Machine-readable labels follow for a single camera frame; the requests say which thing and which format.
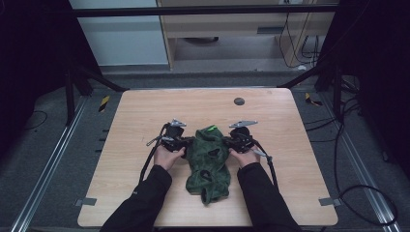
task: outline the gray floor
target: gray floor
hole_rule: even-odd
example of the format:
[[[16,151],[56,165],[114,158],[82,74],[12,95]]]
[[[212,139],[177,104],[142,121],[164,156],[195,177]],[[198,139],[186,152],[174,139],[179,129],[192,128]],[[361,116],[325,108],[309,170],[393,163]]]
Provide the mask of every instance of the gray floor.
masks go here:
[[[235,87],[276,86],[301,73],[289,69],[280,58],[273,38],[220,38],[217,43],[191,43],[181,40],[172,71],[116,75],[107,77],[114,82],[133,89],[140,88],[190,88],[190,87]],[[304,123],[331,117],[326,106],[306,103],[305,92],[310,92],[314,101],[325,102],[329,93],[316,94],[311,78],[295,87],[292,93]],[[86,99],[86,107],[73,137],[60,160],[58,168],[45,192],[37,212],[30,223],[32,230],[74,231],[81,229],[76,223],[80,208],[74,201],[85,196],[97,165],[100,150],[121,98],[101,84],[93,82],[95,91]],[[101,100],[109,95],[110,101],[103,113],[98,112]],[[350,94],[344,94],[345,100]],[[11,150],[11,159],[2,163],[0,169],[0,227],[10,227],[42,174],[54,146],[61,136],[66,120],[64,89],[56,90],[37,100],[36,112],[27,124],[28,128]],[[354,111],[346,116],[345,134],[348,134],[360,154],[368,173],[376,185],[386,192],[399,210],[398,225],[402,231],[410,231],[409,180],[395,163],[384,162],[381,149],[369,129],[366,120]],[[322,124],[306,124],[307,129]],[[317,157],[326,185],[333,198],[337,198],[334,179],[335,142],[318,142],[335,138],[337,127],[330,124],[320,130],[307,133]],[[337,174],[342,189],[360,183],[357,171],[348,156],[347,147],[340,142],[337,150]],[[367,217],[377,219],[367,194],[355,190],[347,196],[351,205]],[[337,225],[326,231],[385,231],[380,226],[365,222],[346,206],[338,206]],[[319,231],[319,227],[307,227]]]

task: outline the cable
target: cable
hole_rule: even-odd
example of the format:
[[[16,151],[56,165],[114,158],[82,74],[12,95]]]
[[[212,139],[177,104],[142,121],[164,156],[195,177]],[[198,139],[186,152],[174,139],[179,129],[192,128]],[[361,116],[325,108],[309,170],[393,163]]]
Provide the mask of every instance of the cable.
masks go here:
[[[33,113],[42,113],[44,115],[44,119],[39,124],[37,124],[36,126],[30,127],[30,128],[25,128],[25,130],[27,130],[27,131],[32,130],[32,129],[36,129],[37,127],[41,126],[48,118],[47,113],[45,113],[42,110],[35,110],[35,111],[33,111]]]
[[[151,140],[150,142],[147,143],[147,146],[149,146],[149,145],[152,144],[154,141],[157,141],[156,144],[155,144],[155,146],[153,147],[153,149],[151,149],[151,152],[150,152],[150,154],[148,155],[148,158],[147,158],[147,160],[145,161],[144,166],[143,166],[142,169],[141,169],[141,174],[139,175],[138,184],[141,184],[142,181],[144,180],[145,171],[147,170],[148,165],[150,164],[151,158],[154,156],[155,152],[157,151],[157,148],[161,145],[161,144],[160,144],[160,141],[161,141],[161,138],[162,138],[162,133],[163,133],[163,130],[165,130],[165,128],[166,128],[167,126],[169,126],[169,124],[164,124],[164,125],[162,126],[161,131],[160,131],[160,135],[158,135],[156,138],[154,138],[153,140]]]
[[[286,28],[286,29],[287,29],[287,34],[288,34],[288,36],[289,36],[290,43],[291,43],[291,45],[292,45],[293,55],[295,56],[296,60],[299,61],[301,64],[299,64],[298,66],[290,66],[290,65],[288,65],[288,64],[286,63],[286,59],[284,59],[284,63],[285,63],[285,65],[286,65],[287,68],[297,68],[297,67],[299,67],[300,65],[305,65],[305,64],[308,64],[309,62],[305,62],[305,61],[299,60],[299,58],[298,58],[298,56],[297,56],[297,54],[296,54],[295,45],[293,44],[292,37],[290,36],[290,31],[289,31],[289,26],[288,26],[288,20],[289,20],[289,13],[286,13],[286,20],[285,20],[285,22],[284,22],[283,30],[282,30],[282,32],[281,32],[281,34],[280,34],[280,36],[279,36],[279,41],[278,41],[278,42],[279,42],[279,50],[280,50],[280,52],[281,52],[281,54],[282,54],[282,57],[283,57],[283,59],[284,59],[284,53],[283,53],[283,50],[281,49],[281,37],[282,37],[283,32],[284,32],[284,30],[285,30],[285,28]]]
[[[331,121],[326,122],[325,124],[322,124],[322,125],[320,125],[320,126],[317,126],[317,127],[311,128],[311,129],[306,129],[306,131],[315,131],[315,130],[324,128],[324,127],[330,125],[330,124],[331,124],[332,122],[334,122],[335,120],[336,120],[336,118],[334,118],[334,119],[332,119]]]
[[[326,121],[326,120],[331,120],[331,119],[335,119],[335,117],[326,118],[326,119],[319,119],[319,120],[316,120],[316,121],[313,121],[313,122],[304,123],[304,125],[314,124],[314,123],[318,123],[318,122],[322,122],[322,121]]]
[[[348,113],[349,111],[352,111],[352,110],[354,110],[354,109],[359,108],[359,107],[358,107],[358,104],[354,104],[354,105],[350,106],[348,109],[345,109],[345,108],[346,108],[346,105],[347,105],[349,102],[351,102],[351,101],[353,101],[353,100],[355,100],[355,99],[356,99],[356,97],[350,99],[350,100],[347,101],[347,102],[344,104],[344,106],[343,106],[342,115],[341,115],[341,117],[340,117],[341,122],[340,122],[340,126],[339,126],[339,128],[338,128],[338,131],[337,131],[337,136],[336,136],[336,141],[335,141],[335,147],[334,147],[334,176],[335,176],[335,185],[336,185],[336,188],[337,188],[338,198],[346,205],[346,207],[347,207],[350,211],[352,211],[357,217],[363,219],[364,221],[367,221],[367,222],[369,222],[369,223],[371,223],[371,224],[374,224],[374,225],[377,225],[377,226],[389,226],[389,225],[391,225],[391,224],[394,224],[394,223],[397,221],[398,210],[397,210],[397,207],[396,207],[395,203],[393,202],[393,200],[390,199],[390,198],[387,196],[386,193],[384,193],[383,191],[381,191],[381,190],[378,189],[378,188],[371,187],[371,186],[367,186],[367,185],[355,185],[355,186],[352,186],[352,187],[349,187],[349,188],[345,189],[344,191],[341,191],[341,190],[340,190],[339,183],[338,183],[338,176],[337,176],[337,144],[338,144],[338,139],[340,138],[340,136],[341,136],[341,134],[342,134],[342,132],[343,132],[343,130],[344,130],[344,117],[345,117],[346,113]],[[379,192],[380,194],[382,194],[383,197],[385,197],[385,199],[386,199],[387,201],[389,201],[389,202],[391,203],[391,205],[393,206],[393,208],[394,208],[394,211],[393,211],[394,218],[393,218],[391,221],[389,221],[389,222],[379,222],[379,221],[374,221],[374,220],[368,219],[367,217],[365,217],[365,216],[359,214],[356,210],[354,210],[353,207],[350,206],[350,204],[343,198],[343,196],[344,196],[344,194],[346,194],[346,193],[349,192],[350,190],[352,190],[352,189],[358,189],[358,188],[372,189],[372,190],[375,190],[375,191]]]

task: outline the wooden table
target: wooden table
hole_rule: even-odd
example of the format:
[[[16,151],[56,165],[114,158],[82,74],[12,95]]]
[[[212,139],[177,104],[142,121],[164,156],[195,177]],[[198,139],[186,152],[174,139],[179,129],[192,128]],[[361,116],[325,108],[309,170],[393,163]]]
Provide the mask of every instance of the wooden table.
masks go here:
[[[236,98],[243,98],[245,104],[236,105]],[[318,199],[329,197],[329,193],[291,92],[246,88],[125,92],[88,189],[87,198],[97,198],[97,202],[82,206],[79,225],[102,226],[132,194],[151,151],[146,143],[173,118],[188,125],[183,136],[193,136],[196,130],[211,125],[228,135],[230,124],[258,121],[249,130],[274,158],[278,186],[294,219],[301,225],[337,223],[334,207],[319,203]],[[261,162],[269,173],[266,161]],[[179,159],[170,171],[173,183],[155,226],[251,226],[236,177],[239,165],[233,158],[226,165],[232,176],[229,196],[204,206],[199,195],[186,191],[190,167]]]

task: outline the green cloth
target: green cloth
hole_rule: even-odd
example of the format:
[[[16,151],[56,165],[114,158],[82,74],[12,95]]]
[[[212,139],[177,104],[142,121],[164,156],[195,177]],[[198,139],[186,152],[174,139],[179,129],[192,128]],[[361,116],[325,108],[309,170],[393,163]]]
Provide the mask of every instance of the green cloth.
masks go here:
[[[222,138],[222,133],[215,126],[197,130],[187,150],[186,160],[190,163],[191,175],[186,188],[190,193],[200,193],[205,205],[229,195],[230,174],[225,166],[229,152]]]

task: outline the metal frame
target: metal frame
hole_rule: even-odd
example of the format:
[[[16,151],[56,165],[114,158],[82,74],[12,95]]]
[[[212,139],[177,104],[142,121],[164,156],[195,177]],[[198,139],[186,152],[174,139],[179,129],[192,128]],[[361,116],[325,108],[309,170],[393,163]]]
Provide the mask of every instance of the metal frame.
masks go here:
[[[66,128],[64,129],[63,134],[58,140],[50,159],[45,165],[39,181],[34,186],[34,189],[31,192],[28,200],[26,201],[23,209],[18,214],[17,219],[13,223],[11,229],[12,232],[23,232],[27,230],[31,219],[33,218],[33,215],[36,213],[36,210],[43,199],[45,191],[54,175],[54,172],[57,169],[58,163],[60,162],[60,159],[63,157],[64,152],[66,151],[67,145],[69,144],[77,123],[84,111],[87,100],[88,97],[80,98],[80,103],[77,106],[75,117],[73,118],[72,123],[66,126]]]
[[[219,14],[264,14],[264,13],[325,13],[346,10],[350,6],[339,4],[294,4],[294,5],[236,5],[197,7],[154,7],[121,9],[80,9],[46,12],[48,15],[74,17],[145,16],[145,15],[219,15]]]
[[[324,105],[326,105],[331,116],[336,116],[334,114],[334,111],[332,110],[331,100],[329,100],[328,96],[326,94],[320,94],[320,96],[323,99]],[[336,122],[334,122],[334,124],[335,124],[335,127],[339,129],[339,125]],[[356,147],[353,141],[351,140],[347,130],[344,130],[344,133],[340,137],[340,141],[342,142],[342,145],[346,151],[346,155],[349,158],[350,162],[352,163],[353,169],[355,170],[360,183],[363,185],[377,188],[377,185],[373,177],[368,172],[365,164],[360,158],[360,154],[356,150]],[[386,199],[381,194],[378,194],[377,192],[371,191],[369,189],[366,189],[365,193],[366,193],[368,201],[370,202],[374,210],[374,213],[377,215],[380,222],[386,223],[386,222],[391,221],[394,218],[392,210],[390,209]],[[386,232],[401,231],[397,222],[395,222],[394,224],[390,226],[384,226],[383,229]]]

